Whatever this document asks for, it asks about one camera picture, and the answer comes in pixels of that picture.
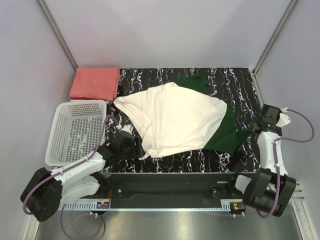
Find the green cloth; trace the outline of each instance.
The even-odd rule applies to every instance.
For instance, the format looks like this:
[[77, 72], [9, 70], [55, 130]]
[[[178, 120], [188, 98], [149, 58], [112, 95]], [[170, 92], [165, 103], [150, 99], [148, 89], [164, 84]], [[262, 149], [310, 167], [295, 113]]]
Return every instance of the green cloth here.
[[[206, 86], [209, 84], [209, 80], [204, 79], [202, 76], [188, 76], [176, 80], [175, 84], [179, 87], [195, 90], [202, 94], [208, 94]], [[204, 149], [232, 155], [250, 134], [251, 130], [249, 129], [237, 131], [233, 108], [227, 104], [226, 112], [219, 128], [206, 143]]]

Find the black marble table surface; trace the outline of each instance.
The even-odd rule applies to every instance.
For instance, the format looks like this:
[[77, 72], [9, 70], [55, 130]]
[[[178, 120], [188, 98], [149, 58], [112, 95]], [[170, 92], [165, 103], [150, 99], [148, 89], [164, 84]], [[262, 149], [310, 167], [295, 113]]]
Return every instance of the black marble table surface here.
[[[210, 81], [208, 86], [210, 96], [232, 105], [237, 130], [247, 128], [260, 112], [256, 89], [247, 68], [138, 68], [121, 69], [120, 74], [118, 97], [187, 76], [201, 75]], [[113, 115], [122, 126], [131, 123], [129, 118], [113, 104], [107, 105], [107, 114]], [[111, 140], [117, 132], [112, 121], [107, 122], [106, 139]], [[133, 136], [142, 142], [135, 129]], [[161, 158], [123, 159], [111, 166], [109, 171], [115, 173], [254, 172], [259, 167], [259, 148], [249, 137], [233, 155], [199, 149]]]

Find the cable connector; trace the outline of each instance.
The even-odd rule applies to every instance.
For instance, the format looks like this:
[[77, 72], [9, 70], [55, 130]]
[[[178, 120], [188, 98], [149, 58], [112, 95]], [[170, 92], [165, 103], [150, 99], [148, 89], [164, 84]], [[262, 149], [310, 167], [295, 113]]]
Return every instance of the cable connector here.
[[288, 112], [288, 108], [287, 108], [287, 107], [282, 108], [282, 109], [281, 109], [281, 112], [283, 112], [283, 113]]

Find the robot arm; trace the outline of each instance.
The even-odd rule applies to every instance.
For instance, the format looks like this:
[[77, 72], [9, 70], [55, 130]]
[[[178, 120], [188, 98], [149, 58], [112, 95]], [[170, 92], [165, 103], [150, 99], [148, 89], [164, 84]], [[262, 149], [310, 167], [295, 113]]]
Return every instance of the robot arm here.
[[124, 126], [114, 139], [101, 145], [97, 152], [91, 152], [67, 166], [46, 170], [37, 170], [24, 189], [20, 200], [44, 179], [54, 176], [42, 184], [28, 199], [26, 206], [39, 222], [49, 219], [60, 205], [84, 196], [104, 196], [107, 193], [106, 179], [100, 171], [123, 159], [135, 159], [144, 155], [137, 148], [132, 136], [132, 125]]
[[280, 217], [284, 212], [296, 188], [296, 180], [288, 176], [285, 169], [281, 142], [276, 139], [282, 136], [281, 127], [290, 123], [290, 118], [274, 106], [264, 105], [257, 122], [252, 124], [254, 138], [260, 149], [260, 169], [253, 178], [239, 175], [234, 186], [243, 194], [243, 203], [265, 213], [269, 213], [276, 198], [277, 170], [280, 172], [279, 197], [273, 216]]

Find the metal floor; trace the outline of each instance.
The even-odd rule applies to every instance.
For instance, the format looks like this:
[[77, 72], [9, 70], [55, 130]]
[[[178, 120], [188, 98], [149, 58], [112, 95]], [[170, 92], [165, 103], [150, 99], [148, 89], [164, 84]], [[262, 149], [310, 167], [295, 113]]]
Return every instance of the metal floor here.
[[[63, 224], [73, 238], [89, 238], [99, 227], [99, 220], [84, 214], [63, 213]], [[59, 218], [57, 212], [41, 222], [35, 239], [67, 240]], [[104, 228], [97, 240], [302, 240], [291, 205], [281, 217], [267, 219], [257, 215], [224, 217], [208, 212], [107, 212], [103, 220]]]

